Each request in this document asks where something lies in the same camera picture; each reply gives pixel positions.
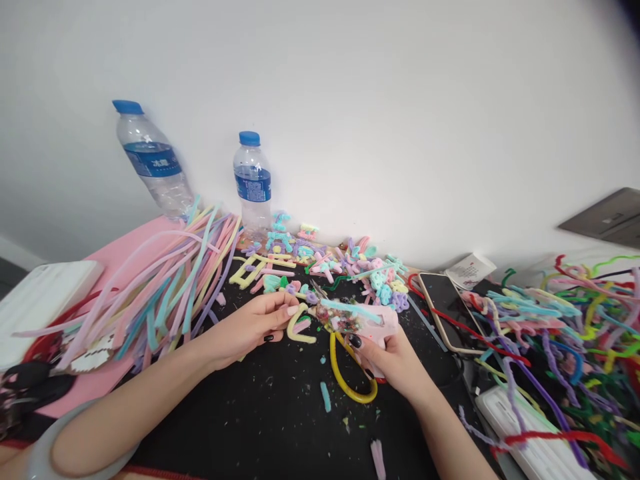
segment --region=plastic water bottle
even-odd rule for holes
[[[240,145],[233,157],[233,172],[245,237],[264,245],[271,224],[271,169],[260,150],[260,135],[242,131]]]
[[[194,198],[169,140],[139,103],[113,100],[113,106],[120,113],[118,140],[158,207],[171,220],[186,219]]]

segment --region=hand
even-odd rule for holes
[[[431,386],[435,387],[400,325],[397,334],[385,338],[386,351],[355,334],[349,334],[347,340],[360,354],[365,368],[374,363],[385,374],[389,384],[410,402],[420,401]]]
[[[299,304],[296,297],[286,292],[260,295],[196,341],[201,341],[212,354],[212,370],[222,370],[264,342],[282,340],[283,330]]]

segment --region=yellow scissors handle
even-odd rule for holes
[[[350,388],[350,386],[347,385],[347,382],[345,382],[344,378],[342,378],[342,374],[340,374],[340,369],[338,368],[338,360],[335,355],[335,339],[336,338],[338,338],[338,342],[340,342],[340,345],[342,345],[345,348],[345,350],[350,354],[350,356],[354,360],[355,360],[355,354],[351,346],[345,343],[344,338],[342,337],[342,335],[340,335],[339,332],[331,333],[331,338],[329,339],[329,356],[331,358],[331,369],[333,370],[335,379],[338,380],[338,385],[340,385],[340,388],[344,390],[344,392],[347,394],[347,396],[350,399],[358,403],[371,403],[375,398],[375,396],[378,394],[377,382],[375,381],[375,379],[370,380],[371,392],[366,395],[356,392],[355,390]]]

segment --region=table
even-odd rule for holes
[[[241,265],[234,261],[231,272]],[[305,282],[304,268],[295,270]],[[320,286],[322,277],[314,277]],[[332,298],[359,299],[362,284],[343,282]],[[223,319],[253,298],[249,290],[226,283],[227,304],[214,312]],[[413,297],[418,305],[422,300]],[[457,411],[465,408],[469,422],[482,429],[454,357],[442,352],[426,326],[410,309],[400,322],[418,356]],[[437,478],[418,420],[404,398],[381,385],[369,405],[343,394],[331,371],[329,334],[313,321],[315,344],[266,344],[223,371],[203,380],[154,429],[132,458],[132,464],[199,478],[324,479],[327,476],[375,478],[369,450],[372,436],[382,440],[387,477]],[[338,362],[348,384],[367,391],[360,368],[338,347]],[[324,410],[320,381],[326,382],[333,408]],[[349,431],[343,419],[348,419]],[[52,420],[34,415],[25,422],[20,438],[34,441]],[[482,442],[479,448],[497,470]]]

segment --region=wall socket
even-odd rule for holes
[[[560,224],[559,228],[640,249],[640,190],[620,189]]]

